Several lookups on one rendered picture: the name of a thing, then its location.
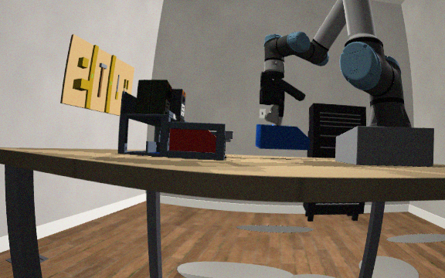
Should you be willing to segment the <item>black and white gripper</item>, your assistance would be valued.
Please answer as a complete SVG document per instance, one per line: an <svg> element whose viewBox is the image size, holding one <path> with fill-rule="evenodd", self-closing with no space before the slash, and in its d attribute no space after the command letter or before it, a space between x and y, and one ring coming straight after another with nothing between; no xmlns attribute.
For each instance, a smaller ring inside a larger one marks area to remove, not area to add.
<svg viewBox="0 0 445 278"><path fill-rule="evenodd" d="M270 120L269 122L272 121L271 123L274 122L279 126L282 126L283 122L285 95L284 88L278 85L277 81L283 78L284 73L279 71L267 71L260 74L260 104L273 105L270 113L266 114L264 118L266 121Z"/></svg>

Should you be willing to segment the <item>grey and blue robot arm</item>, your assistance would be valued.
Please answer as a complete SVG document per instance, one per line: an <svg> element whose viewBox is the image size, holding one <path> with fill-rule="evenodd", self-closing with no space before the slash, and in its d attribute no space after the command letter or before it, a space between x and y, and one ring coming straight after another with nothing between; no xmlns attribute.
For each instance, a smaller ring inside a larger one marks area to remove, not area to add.
<svg viewBox="0 0 445 278"><path fill-rule="evenodd" d="M352 86L369 93L367 127L412 127L404 105L401 69L394 58L385 56L382 41L376 37L370 0L337 0L311 42L304 32L267 35L264 72L284 73L284 57L291 55L326 65L328 50L346 24L348 40L340 68Z"/></svg>

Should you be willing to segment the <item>grey metal shelf rack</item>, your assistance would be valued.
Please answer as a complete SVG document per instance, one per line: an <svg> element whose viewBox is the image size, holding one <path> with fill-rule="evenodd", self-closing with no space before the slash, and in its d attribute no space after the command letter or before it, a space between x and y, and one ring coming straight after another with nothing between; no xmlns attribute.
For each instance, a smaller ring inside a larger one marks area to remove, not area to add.
<svg viewBox="0 0 445 278"><path fill-rule="evenodd" d="M225 124L211 124L211 123L192 123L187 122L172 113L170 110L167 114L135 114L136 99L129 93L122 91L121 98L121 112L118 134L118 154L139 154L150 155L168 158L191 158L191 159L206 159L206 160L224 160L226 153L226 142L231 142L233 139L233 131L226 131ZM142 119L144 118L144 119ZM139 122L156 125L161 124L160 127L155 127L154 141L146 141L146 151L127 151L127 134L129 119L138 120ZM141 120L140 120L141 119ZM171 122L171 121L178 122ZM204 130L210 131L216 137L216 152L192 152L192 151L170 151L169 137L170 129L184 129L184 130ZM216 132L213 132L216 131ZM133 153L146 152L146 153ZM159 152L159 153L152 153ZM225 153L224 153L225 152Z"/></svg>

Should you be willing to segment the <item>blue bin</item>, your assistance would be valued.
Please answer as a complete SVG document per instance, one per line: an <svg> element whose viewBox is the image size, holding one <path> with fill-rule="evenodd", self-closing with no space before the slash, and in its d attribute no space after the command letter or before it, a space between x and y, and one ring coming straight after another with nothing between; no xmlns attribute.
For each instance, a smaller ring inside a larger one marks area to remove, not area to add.
<svg viewBox="0 0 445 278"><path fill-rule="evenodd" d="M262 149L308 150L308 137L298 128L256 125L256 146Z"/></svg>

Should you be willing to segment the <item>dark grey case with orange latches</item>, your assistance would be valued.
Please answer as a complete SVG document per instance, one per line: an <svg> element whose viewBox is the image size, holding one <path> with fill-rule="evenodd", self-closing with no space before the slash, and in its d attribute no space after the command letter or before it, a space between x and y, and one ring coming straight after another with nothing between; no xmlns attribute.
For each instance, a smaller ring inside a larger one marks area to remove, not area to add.
<svg viewBox="0 0 445 278"><path fill-rule="evenodd" d="M170 111L179 116L180 118L184 119L185 92L183 89L172 89Z"/></svg>

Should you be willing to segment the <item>olive green case with orange latches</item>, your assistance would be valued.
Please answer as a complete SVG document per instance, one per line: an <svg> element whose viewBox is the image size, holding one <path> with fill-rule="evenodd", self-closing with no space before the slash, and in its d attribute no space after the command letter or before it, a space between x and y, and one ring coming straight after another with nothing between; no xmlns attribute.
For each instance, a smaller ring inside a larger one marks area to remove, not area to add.
<svg viewBox="0 0 445 278"><path fill-rule="evenodd" d="M139 80L136 114L167 114L172 87L167 80Z"/></svg>

